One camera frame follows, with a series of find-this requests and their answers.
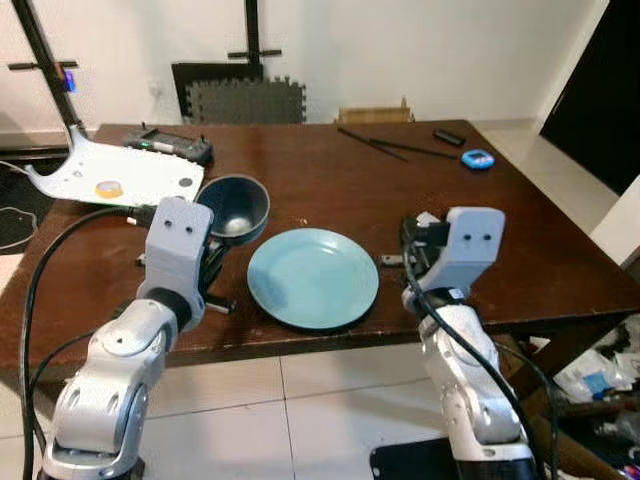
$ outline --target chopsticks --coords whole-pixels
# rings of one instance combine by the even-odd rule
[[[357,140],[366,145],[369,145],[370,147],[375,148],[376,150],[380,150],[381,152],[384,152],[387,155],[391,155],[392,157],[402,160],[403,162],[408,162],[408,160],[402,155],[398,155],[397,153],[392,152],[391,150],[385,147],[399,148],[402,150],[407,150],[409,152],[424,153],[426,155],[435,155],[435,156],[444,157],[444,158],[451,158],[453,160],[457,160],[458,158],[456,155],[453,155],[451,153],[439,152],[437,150],[429,150],[428,148],[415,147],[412,145],[405,145],[403,143],[391,142],[389,140],[383,140],[380,138],[363,137],[362,135],[359,135],[355,132],[347,130],[346,128],[343,128],[343,127],[338,127],[338,132],[342,133],[343,135],[346,135],[347,137],[351,137],[354,140]]]
[[[347,130],[346,128],[342,128],[342,127],[338,127],[338,132],[342,133],[343,135],[346,135],[347,137],[351,137],[354,140],[357,140],[357,141],[362,142],[362,143],[364,143],[366,145],[369,145],[370,147],[373,147],[376,150],[380,150],[381,152],[384,152],[387,155],[391,155],[392,157],[395,157],[398,160],[402,160],[403,162],[409,162],[409,160],[404,158],[402,155],[398,155],[397,153],[392,152],[391,150],[387,150],[386,148],[381,147],[380,145],[376,145],[375,143],[373,143],[373,141],[370,138],[363,137],[361,135],[358,135],[357,133],[354,133],[354,132],[352,132],[350,130]]]

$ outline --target power cord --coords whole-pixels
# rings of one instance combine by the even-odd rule
[[[549,399],[549,410],[551,416],[551,479],[558,480],[558,467],[559,467],[559,448],[558,448],[558,403],[555,391],[553,390],[553,384],[551,380],[544,374],[542,370],[529,358],[522,353],[514,350],[502,343],[494,342],[496,347],[509,355],[513,355],[522,362],[526,363],[531,370],[538,376],[540,381],[544,384],[547,398]]]
[[[86,225],[93,220],[109,216],[132,216],[136,209],[129,207],[111,207],[103,210],[93,212],[64,230],[58,237],[49,245],[47,250],[42,255],[42,258],[36,265],[36,268],[31,277],[31,283],[27,290],[27,298],[25,301],[24,316],[22,319],[22,333],[20,336],[20,369],[19,369],[19,383],[20,383],[20,400],[22,407],[22,427],[24,430],[24,463],[22,469],[23,480],[31,480],[33,475],[33,432],[35,424],[38,424],[38,420],[35,417],[35,410],[33,405],[33,391],[31,389],[30,375],[29,375],[29,345],[31,340],[31,324],[33,321],[33,310],[35,306],[36,291],[42,272],[46,267],[49,259],[53,256],[60,245],[71,236],[76,230],[83,225]],[[44,434],[42,438],[38,436],[38,442],[46,443]]]
[[[404,245],[404,248],[402,251],[402,257],[404,261],[405,271],[407,274],[407,279],[409,281],[409,287],[411,288],[411,290],[413,290],[413,293],[415,294],[416,299],[420,303],[420,307],[424,310],[426,314],[428,314],[431,318],[433,318],[433,320],[436,322],[438,327],[444,330],[455,342],[457,342],[462,348],[464,348],[469,353],[469,355],[471,355],[482,366],[482,368],[486,370],[486,372],[496,383],[500,391],[507,398],[507,400],[511,404],[511,408],[513,408],[513,411],[516,412],[516,415],[520,419],[520,424],[522,425],[522,428],[524,429],[524,432],[527,436],[527,440],[529,442],[529,446],[533,453],[533,458],[536,464],[538,478],[540,480],[544,480],[546,478],[546,474],[544,471],[544,461],[542,460],[542,456],[540,455],[540,452],[536,446],[533,429],[531,428],[531,425],[529,424],[529,421],[527,420],[527,417],[525,416],[525,413],[522,410],[522,407],[520,407],[518,399],[513,394],[513,392],[511,391],[511,387],[509,386],[507,381],[502,377],[500,372],[498,372],[493,367],[493,365],[491,365],[491,363],[489,363],[489,361],[485,357],[483,357],[482,354],[478,352],[478,350],[476,350],[473,347],[473,345],[467,342],[464,339],[464,337],[462,337],[453,327],[451,327],[451,325],[449,325],[445,321],[445,319],[442,318],[442,316],[433,307],[433,305],[431,305],[431,303],[429,303],[429,301],[425,298],[411,267],[410,258],[411,258],[412,248],[413,248],[413,239],[411,238]]]
[[[33,236],[36,234],[36,231],[38,230],[38,217],[36,216],[35,213],[26,212],[26,211],[20,210],[19,208],[16,208],[16,207],[2,207],[2,208],[0,208],[0,212],[5,212],[7,210],[10,210],[10,211],[13,211],[13,212],[17,212],[17,213],[21,213],[22,215],[27,215],[27,216],[31,217],[31,233],[29,234],[29,236],[23,238],[22,240],[18,240],[17,242],[9,243],[7,245],[0,245],[0,250],[6,250],[7,248],[13,248],[13,247],[17,247],[18,245],[22,245],[23,243],[27,243],[29,240],[31,240],[33,238]]]
[[[23,175],[29,175],[29,172],[27,172],[24,168],[21,168],[21,167],[19,167],[17,165],[14,165],[13,163],[9,163],[9,162],[5,162],[4,160],[0,160],[0,165],[4,165],[5,167],[9,167],[14,172],[22,173]]]
[[[36,391],[36,386],[38,384],[38,380],[40,380],[40,376],[42,375],[42,373],[45,371],[45,369],[47,368],[47,366],[49,365],[49,362],[51,362],[51,360],[54,359],[54,357],[56,357],[58,354],[62,353],[63,351],[65,351],[67,348],[75,345],[76,343],[91,337],[91,335],[93,335],[98,329],[94,328],[93,330],[87,332],[87,333],[83,333],[82,335],[78,335],[77,337],[72,338],[71,340],[63,343],[62,345],[60,345],[58,348],[56,348],[55,350],[49,352],[49,354],[40,362],[40,364],[38,365],[38,369],[36,370],[36,373],[33,374],[33,376],[31,377],[31,381],[29,382],[29,389],[31,390],[31,398],[33,401],[33,397],[35,395],[35,391]],[[36,439],[38,440],[38,445],[40,446],[40,452],[44,455],[44,451],[47,447],[47,440],[44,436],[44,430],[42,430],[42,426],[40,425],[40,421],[38,420],[38,417],[36,416],[36,412],[35,412],[35,408],[32,412],[30,412],[31,417],[33,418],[33,431],[36,435]]]

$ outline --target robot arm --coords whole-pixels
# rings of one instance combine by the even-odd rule
[[[91,337],[86,363],[58,398],[43,458],[49,478],[114,478],[136,464],[148,393],[178,334],[204,314],[200,265],[212,221],[203,205],[160,202],[137,298]]]
[[[449,212],[446,224],[422,214],[413,229],[423,232],[424,240],[417,241],[414,255],[418,264],[414,268],[422,273],[417,279],[421,294],[496,370],[498,352],[464,299],[471,284],[495,261],[503,228],[504,214],[498,210],[457,207]],[[405,241],[411,241],[407,236],[416,238],[405,235]],[[436,260],[419,265],[429,257]],[[410,287],[402,300],[406,309],[423,318],[419,333],[425,367],[441,395],[460,478],[535,479],[531,450],[508,399],[482,365],[421,310]]]

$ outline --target tiled floor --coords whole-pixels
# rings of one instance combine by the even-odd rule
[[[526,125],[480,128],[585,233],[617,199]],[[19,259],[0,256],[0,289]],[[439,410],[416,344],[168,370],[145,478],[370,480],[374,447],[444,435]],[[20,476],[20,432],[18,399],[0,386],[0,478]]]

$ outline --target wooden table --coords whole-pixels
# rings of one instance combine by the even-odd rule
[[[417,341],[417,319],[400,302],[401,270],[381,270],[378,297],[362,322],[342,333],[312,336],[276,323],[251,298],[247,264],[269,237],[293,228],[342,233],[372,257],[396,253],[403,215],[423,210],[443,217],[450,207],[483,205],[506,213],[496,264],[477,281],[470,303],[489,333],[553,336],[536,360],[557,372],[630,313],[640,310],[640,289],[549,199],[496,151],[468,122],[447,121],[356,125],[353,130],[426,148],[458,153],[436,142],[434,128],[467,138],[466,149],[496,156],[488,171],[471,171],[458,161],[404,153],[403,163],[340,135],[333,125],[177,126],[165,130],[208,137],[215,165],[207,178],[242,173],[269,190],[272,208],[262,237],[233,250],[212,292],[236,299],[230,316],[208,311],[200,326],[183,335],[171,365]],[[96,140],[119,144],[133,127],[105,125]],[[25,290],[32,270],[51,240],[92,207],[57,201],[29,245],[2,296],[0,372],[15,372]],[[51,260],[37,296],[31,362],[65,340],[110,318],[134,295],[143,270],[134,260],[146,232],[122,219],[104,219],[77,232]],[[84,359],[85,345],[60,355],[50,376],[60,378]],[[519,371],[512,383],[520,394],[536,381]]]

